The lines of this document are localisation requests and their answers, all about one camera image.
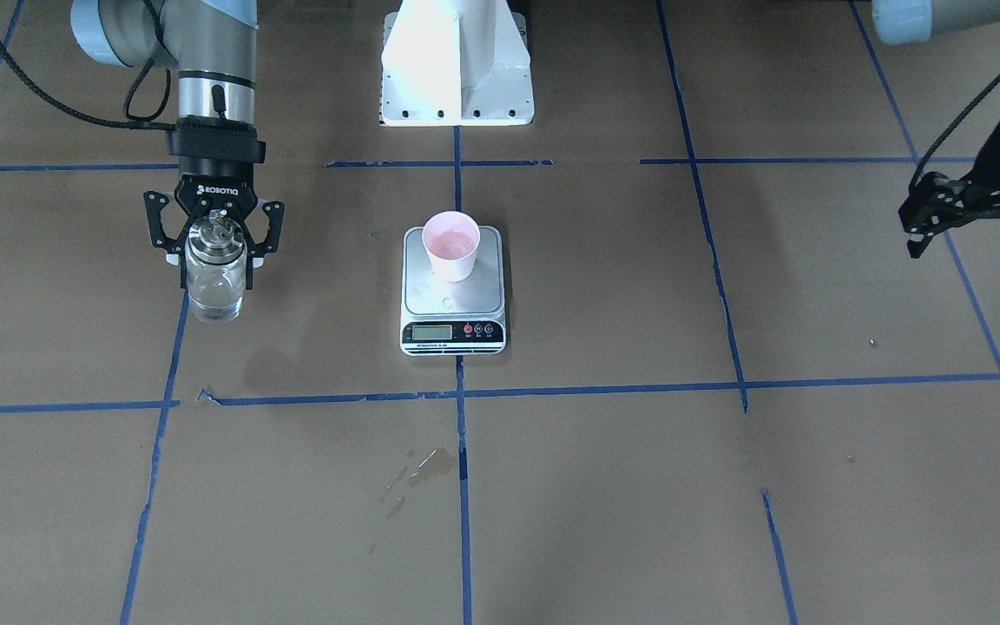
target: white mounting base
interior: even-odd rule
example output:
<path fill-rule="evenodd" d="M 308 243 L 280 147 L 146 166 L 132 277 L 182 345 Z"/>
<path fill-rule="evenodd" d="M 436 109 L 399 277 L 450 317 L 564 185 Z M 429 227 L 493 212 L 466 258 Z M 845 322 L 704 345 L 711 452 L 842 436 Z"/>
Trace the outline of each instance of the white mounting base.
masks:
<path fill-rule="evenodd" d="M 505 0 L 404 0 L 385 17 L 386 126 L 521 126 L 535 118 L 527 20 Z"/>

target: pink cup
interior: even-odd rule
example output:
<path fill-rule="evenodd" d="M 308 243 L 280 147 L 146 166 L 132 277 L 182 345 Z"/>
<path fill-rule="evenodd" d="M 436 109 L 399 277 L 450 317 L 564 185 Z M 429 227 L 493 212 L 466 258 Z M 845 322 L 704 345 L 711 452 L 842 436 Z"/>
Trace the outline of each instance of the pink cup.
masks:
<path fill-rule="evenodd" d="M 424 226 L 424 248 L 434 274 L 441 280 L 458 282 L 473 272 L 481 229 L 465 213 L 447 210 L 436 214 Z"/>

